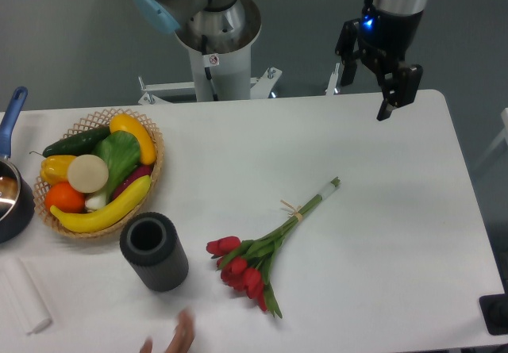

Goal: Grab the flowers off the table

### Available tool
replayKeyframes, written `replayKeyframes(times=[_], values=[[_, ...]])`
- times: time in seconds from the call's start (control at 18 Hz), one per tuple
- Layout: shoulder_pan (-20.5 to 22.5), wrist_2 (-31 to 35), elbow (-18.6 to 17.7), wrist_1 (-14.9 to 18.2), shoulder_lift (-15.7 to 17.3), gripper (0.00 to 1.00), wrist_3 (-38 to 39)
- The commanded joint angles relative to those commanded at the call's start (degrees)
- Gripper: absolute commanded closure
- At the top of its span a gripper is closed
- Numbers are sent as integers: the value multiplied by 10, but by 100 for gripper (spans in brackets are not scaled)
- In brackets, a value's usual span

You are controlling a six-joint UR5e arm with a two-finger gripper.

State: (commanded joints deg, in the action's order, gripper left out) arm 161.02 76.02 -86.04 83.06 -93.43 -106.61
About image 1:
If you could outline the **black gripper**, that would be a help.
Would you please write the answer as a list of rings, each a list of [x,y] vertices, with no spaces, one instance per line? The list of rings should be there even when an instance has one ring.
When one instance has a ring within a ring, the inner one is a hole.
[[[365,5],[360,25],[358,19],[343,24],[335,48],[343,66],[341,86],[348,86],[354,81],[359,59],[359,53],[355,51],[358,37],[362,51],[360,60],[370,71],[377,73],[383,94],[376,118],[378,121],[388,119],[394,109],[412,104],[416,98],[423,67],[409,65],[405,60],[422,15],[422,11],[401,15]]]

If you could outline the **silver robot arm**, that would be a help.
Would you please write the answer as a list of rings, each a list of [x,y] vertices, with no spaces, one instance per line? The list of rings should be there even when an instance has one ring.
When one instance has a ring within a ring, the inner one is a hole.
[[[266,98],[279,72],[251,76],[251,47],[261,30],[253,0],[133,0],[157,31],[175,35],[190,58],[200,102]],[[413,103],[423,69],[406,62],[428,0],[364,0],[361,15],[346,21],[335,53],[340,57],[326,93],[350,85],[358,66],[371,71],[382,91],[378,119]]]

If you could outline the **human hand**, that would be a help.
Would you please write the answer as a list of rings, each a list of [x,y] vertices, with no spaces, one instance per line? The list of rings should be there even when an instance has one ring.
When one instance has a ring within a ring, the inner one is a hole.
[[[178,315],[178,323],[171,342],[165,348],[165,353],[187,353],[194,342],[194,318],[187,309],[182,310]]]

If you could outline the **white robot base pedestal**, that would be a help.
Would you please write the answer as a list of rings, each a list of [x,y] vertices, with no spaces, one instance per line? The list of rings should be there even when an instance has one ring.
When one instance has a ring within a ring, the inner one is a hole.
[[[251,50],[260,30],[260,11],[253,0],[196,13],[175,31],[188,52],[192,80],[146,85],[139,78],[140,103],[159,104],[163,96],[191,94],[199,102],[273,98],[282,71],[269,67],[260,77],[251,76]]]

